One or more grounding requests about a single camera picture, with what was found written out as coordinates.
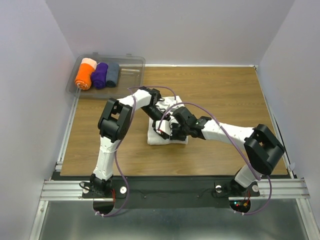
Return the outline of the white towel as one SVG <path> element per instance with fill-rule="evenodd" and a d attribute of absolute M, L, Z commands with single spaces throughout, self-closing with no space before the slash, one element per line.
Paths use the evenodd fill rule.
<path fill-rule="evenodd" d="M 162 112 L 165 112 L 168 107 L 173 104 L 182 102 L 179 95 L 176 96 L 167 96 L 163 98 L 163 101 L 158 101 L 156 106 Z M 189 137 L 186 136 L 184 140 L 173 140 L 173 139 L 163 139 L 159 134 L 157 134 L 153 127 L 153 120 L 148 119 L 148 130 L 147 130 L 147 144 L 148 145 L 168 145 L 168 144 L 188 144 Z"/>

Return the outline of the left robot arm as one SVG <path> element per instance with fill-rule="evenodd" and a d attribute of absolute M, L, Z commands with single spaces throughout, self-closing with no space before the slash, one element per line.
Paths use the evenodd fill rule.
<path fill-rule="evenodd" d="M 142 109 L 150 118 L 155 119 L 161 114 L 156 104 L 163 101 L 159 90 L 145 86 L 126 97 L 107 100 L 97 124 L 100 146 L 96 166 L 89 182 L 79 184 L 83 198 L 107 198 L 115 193 L 112 188 L 113 164 L 135 111 Z"/>

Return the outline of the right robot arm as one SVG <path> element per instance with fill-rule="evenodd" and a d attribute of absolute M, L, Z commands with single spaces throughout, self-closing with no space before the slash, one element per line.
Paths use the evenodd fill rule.
<path fill-rule="evenodd" d="M 184 106 L 170 113 L 171 109 L 167 109 L 160 121 L 177 121 L 171 130 L 175 140 L 191 136 L 206 141 L 219 141 L 233 145 L 240 153 L 245 165 L 230 182 L 231 192 L 235 195 L 242 195 L 262 176 L 270 176 L 285 153 L 284 146 L 264 124 L 240 127 L 221 123 L 213 116 L 197 118 Z"/>

